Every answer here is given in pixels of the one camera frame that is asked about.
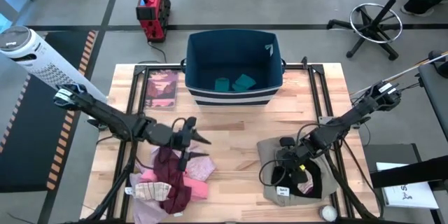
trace maroon cloth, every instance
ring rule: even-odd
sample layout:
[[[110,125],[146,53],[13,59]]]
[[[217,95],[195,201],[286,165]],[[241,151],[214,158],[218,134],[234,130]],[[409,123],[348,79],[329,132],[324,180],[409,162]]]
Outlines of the maroon cloth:
[[[191,198],[191,188],[183,184],[183,172],[177,169],[179,158],[166,147],[161,147],[154,159],[154,174],[159,182],[171,185],[168,199],[160,203],[160,207],[168,214],[185,210]]]

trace office chair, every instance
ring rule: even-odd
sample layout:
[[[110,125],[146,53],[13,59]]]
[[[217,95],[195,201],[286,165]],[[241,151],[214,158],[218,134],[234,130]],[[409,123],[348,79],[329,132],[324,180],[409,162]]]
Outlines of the office chair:
[[[376,4],[376,3],[363,3],[357,7],[355,7],[350,13],[350,22],[343,22],[340,20],[330,20],[327,25],[327,29],[332,29],[334,25],[352,29],[354,30],[361,38],[358,40],[356,45],[351,49],[346,56],[348,58],[353,57],[356,51],[361,47],[361,45],[366,41],[371,41],[379,44],[388,54],[390,60],[396,60],[398,58],[398,53],[389,45],[389,43],[396,40],[401,32],[403,31],[403,24],[398,17],[398,15],[391,10],[392,6],[395,4],[396,0],[389,0],[385,6]],[[366,6],[376,6],[382,8],[376,18],[371,18],[365,7]],[[354,13],[360,13],[363,23],[355,24],[353,21]],[[397,19],[398,24],[382,24],[383,22],[390,20],[392,18]],[[394,38],[390,38],[384,31],[387,30],[400,30],[398,35]]]

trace book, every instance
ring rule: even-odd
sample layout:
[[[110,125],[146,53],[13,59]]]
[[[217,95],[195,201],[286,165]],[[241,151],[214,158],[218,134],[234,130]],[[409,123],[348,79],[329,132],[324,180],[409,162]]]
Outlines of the book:
[[[396,167],[404,167],[406,165],[378,162],[377,169],[378,171],[383,171]],[[439,208],[428,182],[389,186],[382,188],[382,190],[384,201],[388,207]]]
[[[153,70],[149,74],[146,86],[146,108],[174,107],[179,73],[172,70]]]

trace orange and black striped tape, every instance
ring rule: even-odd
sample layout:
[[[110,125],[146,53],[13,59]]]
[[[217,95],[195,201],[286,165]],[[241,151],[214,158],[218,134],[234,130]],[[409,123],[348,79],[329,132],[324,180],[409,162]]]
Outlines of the orange and black striped tape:
[[[31,76],[28,74],[27,78],[25,79],[25,82],[23,83],[22,90],[20,91],[20,94],[19,94],[19,98],[17,99],[14,109],[13,109],[13,114],[11,115],[11,117],[9,119],[8,125],[6,126],[6,130],[3,133],[3,138],[0,141],[0,153],[3,152],[3,149],[6,146],[6,140],[9,136],[9,132],[13,128],[13,123],[14,123],[15,117],[17,115],[17,112],[19,111],[20,105],[22,104],[23,96],[25,95],[25,92],[27,91],[27,87],[28,87],[30,78],[31,78]]]
[[[80,61],[79,68],[78,68],[78,71],[83,76],[85,75],[85,71],[87,70],[87,65],[89,64],[90,54],[92,53],[93,44],[95,42],[96,36],[97,36],[97,34],[95,31],[89,31],[89,33],[87,35],[87,40],[85,41],[83,56],[81,57],[81,61]],[[31,78],[31,76],[28,75],[23,84],[23,88],[20,91],[19,98],[17,99],[17,102],[15,103],[13,114],[9,120],[7,127],[6,127],[6,131],[3,134],[3,137],[0,141],[0,153],[3,152],[3,150],[7,144],[7,138],[10,134],[11,129],[13,128],[13,123],[14,123],[15,117],[19,111],[19,108],[22,103],[25,92],[27,91],[27,87],[28,87],[30,78]],[[73,111],[67,111],[67,113],[65,115],[64,122],[62,123],[61,134],[60,134],[59,141],[58,141],[58,144],[57,144],[57,147],[55,150],[55,157],[54,157],[53,163],[51,164],[51,170],[48,175],[47,188],[50,190],[53,190],[56,188],[57,180],[60,177],[61,166],[62,166],[63,159],[65,158],[67,141],[69,141],[72,123],[74,121],[74,116],[75,116],[75,113]]]
[[[97,36],[95,31],[89,31],[87,35],[87,40],[85,41],[83,56],[81,57],[81,62],[78,67],[78,71],[84,76],[87,70],[87,65],[89,64],[90,55],[92,53],[93,44],[95,42],[95,37]],[[51,170],[48,175],[47,188],[53,190],[56,188],[57,180],[60,176],[60,170],[62,161],[65,157],[65,150],[67,146],[67,141],[69,141],[69,136],[71,133],[71,127],[74,120],[75,113],[73,111],[67,111],[65,115],[64,122],[62,123],[62,130],[59,136],[59,141],[57,143],[55,158],[51,164]]]

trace wooden table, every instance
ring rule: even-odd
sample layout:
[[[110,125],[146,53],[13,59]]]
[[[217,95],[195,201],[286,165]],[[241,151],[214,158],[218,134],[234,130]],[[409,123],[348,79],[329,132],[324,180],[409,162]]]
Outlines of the wooden table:
[[[334,114],[341,116],[351,108],[341,64],[323,65]],[[127,108],[133,69],[133,64],[118,64],[115,68],[108,104],[121,111],[126,111]],[[184,77],[182,73],[179,74],[174,108],[146,109],[145,113],[156,118],[159,123],[167,125],[171,125],[178,117],[197,117],[197,129],[200,134],[212,142],[212,145],[202,147],[216,163],[217,170],[207,180],[209,184],[207,200],[190,202],[183,216],[170,216],[164,222],[322,221],[318,209],[330,204],[329,198],[318,204],[279,207],[263,198],[263,186],[258,181],[260,161],[256,143],[271,137],[297,134],[303,124],[316,121],[307,71],[287,70],[283,75],[283,86],[266,106],[200,107],[188,92]],[[320,81],[317,83],[320,92]],[[322,94],[319,96],[321,107],[325,108]],[[99,137],[108,135],[109,132],[102,132]],[[358,132],[351,130],[346,141],[363,171],[368,174]],[[91,214],[91,209],[94,209],[109,191],[116,168],[118,146],[119,141],[116,139],[103,141],[97,146],[81,218]],[[139,143],[137,155],[143,163],[149,162],[151,148],[154,146],[147,142]],[[342,155],[350,187],[361,202],[373,214],[378,215],[375,196],[363,181],[361,173],[345,147],[342,149]],[[118,193],[116,209],[120,209],[122,195],[121,192]],[[338,198],[342,213],[345,215],[340,189]],[[128,210],[127,221],[133,222],[132,201]]]

